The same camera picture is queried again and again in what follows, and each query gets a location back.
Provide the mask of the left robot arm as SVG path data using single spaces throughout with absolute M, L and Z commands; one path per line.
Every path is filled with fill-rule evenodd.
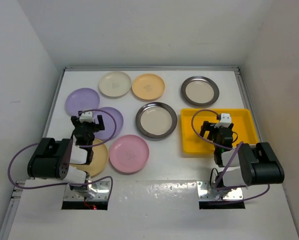
M 70 118 L 74 126 L 70 138 L 55 140 L 42 138 L 27 165 L 27 173 L 32 178 L 55 179 L 70 183 L 69 188 L 82 196 L 92 192 L 90 174 L 74 165 L 89 165 L 94 152 L 95 133 L 105 130 L 102 115 L 93 117 L 85 112 Z

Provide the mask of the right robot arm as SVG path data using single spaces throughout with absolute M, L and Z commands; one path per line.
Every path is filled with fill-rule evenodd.
M 208 132 L 207 140 L 214 145 L 214 161 L 223 168 L 211 185 L 218 190 L 254 185 L 281 184 L 284 169 L 268 142 L 248 143 L 233 147 L 233 124 L 228 127 L 204 121 L 199 135 Z

